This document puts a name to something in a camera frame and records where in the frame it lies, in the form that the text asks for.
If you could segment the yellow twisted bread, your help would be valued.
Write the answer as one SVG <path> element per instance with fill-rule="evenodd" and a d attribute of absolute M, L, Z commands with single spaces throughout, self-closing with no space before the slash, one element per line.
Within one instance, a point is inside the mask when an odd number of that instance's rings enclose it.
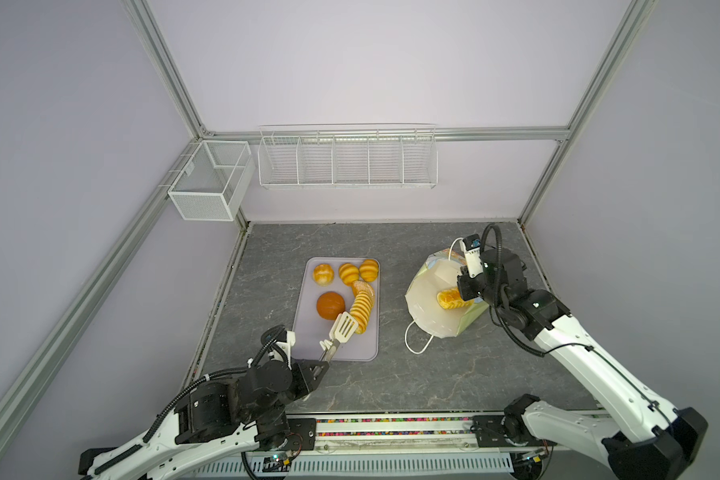
<path fill-rule="evenodd" d="M 351 263 L 344 263 L 338 269 L 341 282 L 347 286 L 351 286 L 360 279 L 359 268 Z"/>
<path fill-rule="evenodd" d="M 374 259 L 366 259 L 358 267 L 360 278 L 367 282 L 374 282 L 379 276 L 379 263 Z"/>

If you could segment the long golden pastry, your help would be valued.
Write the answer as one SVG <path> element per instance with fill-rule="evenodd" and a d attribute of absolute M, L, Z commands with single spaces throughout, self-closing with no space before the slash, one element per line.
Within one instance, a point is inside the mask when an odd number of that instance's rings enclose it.
<path fill-rule="evenodd" d="M 464 300 L 457 287 L 439 291 L 436 295 L 436 300 L 443 310 L 469 308 L 474 303 L 473 300 Z"/>

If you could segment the floral paper bag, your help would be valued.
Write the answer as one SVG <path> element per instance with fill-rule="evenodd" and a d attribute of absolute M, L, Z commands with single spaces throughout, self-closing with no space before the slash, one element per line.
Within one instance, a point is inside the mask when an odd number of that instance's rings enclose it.
<path fill-rule="evenodd" d="M 463 300 L 457 288 L 457 277 L 467 265 L 463 244 L 464 239 L 457 237 L 448 249 L 429 255 L 406 291 L 412 320 L 406 327 L 404 343 L 414 355 L 423 354 L 435 338 L 459 336 L 488 310 L 488 304 L 480 298 Z M 420 349 L 409 343 L 413 326 L 429 335 Z"/>

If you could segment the round sesame bun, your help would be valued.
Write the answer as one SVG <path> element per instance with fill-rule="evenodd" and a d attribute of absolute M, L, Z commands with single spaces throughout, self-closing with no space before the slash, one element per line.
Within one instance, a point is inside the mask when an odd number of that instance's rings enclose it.
<path fill-rule="evenodd" d="M 334 280 L 334 270 L 330 264 L 318 264 L 312 272 L 314 282 L 319 286 L 330 285 Z"/>

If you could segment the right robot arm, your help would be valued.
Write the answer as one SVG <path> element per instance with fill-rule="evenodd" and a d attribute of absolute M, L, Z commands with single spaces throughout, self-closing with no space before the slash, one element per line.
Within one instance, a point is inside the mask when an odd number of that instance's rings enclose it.
<path fill-rule="evenodd" d="M 550 441 L 600 461 L 619 479 L 679 478 L 699 453 L 706 419 L 693 408 L 676 408 L 631 374 L 551 292 L 529 288 L 517 255 L 486 248 L 476 236 L 461 246 L 461 298 L 487 303 L 515 345 L 557 360 L 608 413 L 588 418 L 525 394 L 504 410 L 506 440 Z"/>

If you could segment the round brown bun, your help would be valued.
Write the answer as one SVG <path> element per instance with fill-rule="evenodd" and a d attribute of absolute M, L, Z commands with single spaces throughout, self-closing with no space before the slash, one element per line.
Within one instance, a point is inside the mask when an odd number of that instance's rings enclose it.
<path fill-rule="evenodd" d="M 316 302 L 317 314 L 328 321 L 335 321 L 346 311 L 345 299 L 337 292 L 329 291 L 319 296 Z"/>

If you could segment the ridged spiral bread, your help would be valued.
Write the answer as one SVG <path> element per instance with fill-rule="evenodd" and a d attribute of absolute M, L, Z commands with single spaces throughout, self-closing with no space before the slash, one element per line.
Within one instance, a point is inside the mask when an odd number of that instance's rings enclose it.
<path fill-rule="evenodd" d="M 373 307 L 373 295 L 367 290 L 359 291 L 349 311 L 350 316 L 357 323 L 356 334 L 363 334 L 366 331 Z"/>

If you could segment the white kitchen tongs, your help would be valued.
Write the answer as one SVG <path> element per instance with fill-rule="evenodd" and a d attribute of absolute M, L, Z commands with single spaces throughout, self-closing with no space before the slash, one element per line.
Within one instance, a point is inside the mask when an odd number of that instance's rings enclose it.
<path fill-rule="evenodd" d="M 343 312 L 331 327 L 328 338 L 320 341 L 323 350 L 320 360 L 330 362 L 342 345 L 346 344 L 359 327 L 358 321 L 348 312 Z"/>

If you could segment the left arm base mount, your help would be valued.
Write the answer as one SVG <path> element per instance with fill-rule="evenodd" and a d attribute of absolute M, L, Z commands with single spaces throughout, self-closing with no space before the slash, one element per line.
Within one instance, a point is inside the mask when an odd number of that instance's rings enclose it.
<path fill-rule="evenodd" d="M 271 421 L 244 425 L 242 431 L 254 433 L 259 445 L 257 451 L 311 451 L 317 439 L 317 419 L 283 415 Z"/>

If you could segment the oval sesame bread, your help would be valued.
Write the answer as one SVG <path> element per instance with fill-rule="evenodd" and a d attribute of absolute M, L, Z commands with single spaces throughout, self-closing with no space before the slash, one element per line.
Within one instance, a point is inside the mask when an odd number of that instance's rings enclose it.
<path fill-rule="evenodd" d="M 354 281 L 351 285 L 351 289 L 355 297 L 357 297 L 361 292 L 365 292 L 371 298 L 375 296 L 373 287 L 363 280 Z"/>

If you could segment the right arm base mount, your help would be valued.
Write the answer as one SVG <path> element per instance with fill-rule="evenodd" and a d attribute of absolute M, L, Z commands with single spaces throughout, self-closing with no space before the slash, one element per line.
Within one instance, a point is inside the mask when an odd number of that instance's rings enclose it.
<path fill-rule="evenodd" d="M 514 417 L 506 419 L 503 413 L 484 413 L 472 417 L 469 431 L 481 448 L 488 447 L 553 447 L 555 442 L 533 437 L 528 429 Z"/>

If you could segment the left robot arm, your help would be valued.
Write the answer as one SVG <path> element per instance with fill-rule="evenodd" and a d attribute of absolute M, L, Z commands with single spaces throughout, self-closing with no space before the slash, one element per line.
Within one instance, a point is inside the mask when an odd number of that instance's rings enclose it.
<path fill-rule="evenodd" d="M 174 479 L 224 457 L 302 448 L 306 423 L 286 407 L 317 389 L 326 361 L 270 360 L 213 372 L 172 401 L 144 433 L 116 448 L 80 454 L 83 479 Z"/>

